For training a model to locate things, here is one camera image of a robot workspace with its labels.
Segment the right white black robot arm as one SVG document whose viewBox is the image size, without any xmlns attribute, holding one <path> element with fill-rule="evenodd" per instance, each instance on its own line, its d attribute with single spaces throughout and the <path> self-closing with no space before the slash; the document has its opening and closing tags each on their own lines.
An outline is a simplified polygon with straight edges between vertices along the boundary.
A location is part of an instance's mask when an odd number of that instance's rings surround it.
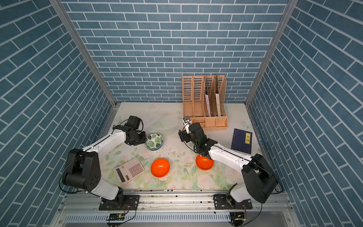
<svg viewBox="0 0 363 227">
<path fill-rule="evenodd" d="M 266 159 L 256 154 L 242 155 L 227 149 L 206 136 L 199 123 L 184 122 L 183 130 L 178 132 L 182 142 L 192 142 L 193 151 L 202 157 L 221 162 L 238 171 L 243 176 L 243 183 L 237 183 L 228 192 L 231 204 L 254 199 L 265 203 L 279 181 Z"/>
</svg>

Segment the orange bowl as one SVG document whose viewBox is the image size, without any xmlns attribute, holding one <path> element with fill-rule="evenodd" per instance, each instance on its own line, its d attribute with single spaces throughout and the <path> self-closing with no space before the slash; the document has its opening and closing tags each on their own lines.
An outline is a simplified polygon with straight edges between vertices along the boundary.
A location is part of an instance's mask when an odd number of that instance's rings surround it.
<svg viewBox="0 0 363 227">
<path fill-rule="evenodd" d="M 196 157 L 195 163 L 197 167 L 203 171 L 208 171 L 214 166 L 214 160 L 208 159 L 207 157 L 203 157 L 201 155 Z"/>
<path fill-rule="evenodd" d="M 156 178 L 165 177 L 170 171 L 170 164 L 164 158 L 156 159 L 150 168 L 151 174 Z"/>
</svg>

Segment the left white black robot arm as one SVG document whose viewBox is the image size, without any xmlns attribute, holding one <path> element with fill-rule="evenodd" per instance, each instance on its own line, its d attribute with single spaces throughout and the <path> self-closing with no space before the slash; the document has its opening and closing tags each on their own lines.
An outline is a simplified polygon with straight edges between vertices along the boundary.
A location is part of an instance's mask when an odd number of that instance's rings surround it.
<svg viewBox="0 0 363 227">
<path fill-rule="evenodd" d="M 105 200 L 119 200 L 122 189 L 102 178 L 100 161 L 119 145 L 137 146 L 146 140 L 144 131 L 125 125 L 114 126 L 111 133 L 95 143 L 81 149 L 74 148 L 68 153 L 61 176 L 62 184 L 85 190 Z"/>
</svg>

